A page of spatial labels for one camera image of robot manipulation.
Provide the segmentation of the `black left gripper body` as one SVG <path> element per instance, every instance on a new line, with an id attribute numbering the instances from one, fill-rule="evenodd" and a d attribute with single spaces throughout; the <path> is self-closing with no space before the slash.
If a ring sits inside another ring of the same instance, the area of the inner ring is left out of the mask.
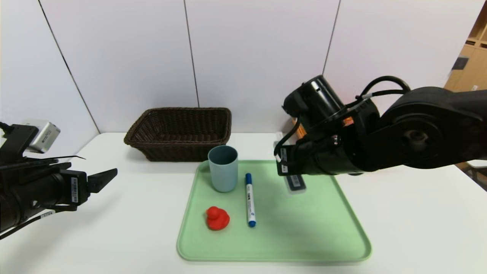
<path id="1" fill-rule="evenodd" d="M 74 211 L 89 197 L 87 174 L 78 170 L 59 170 L 14 188 L 20 206 L 16 225 L 26 222 L 43 210 Z"/>

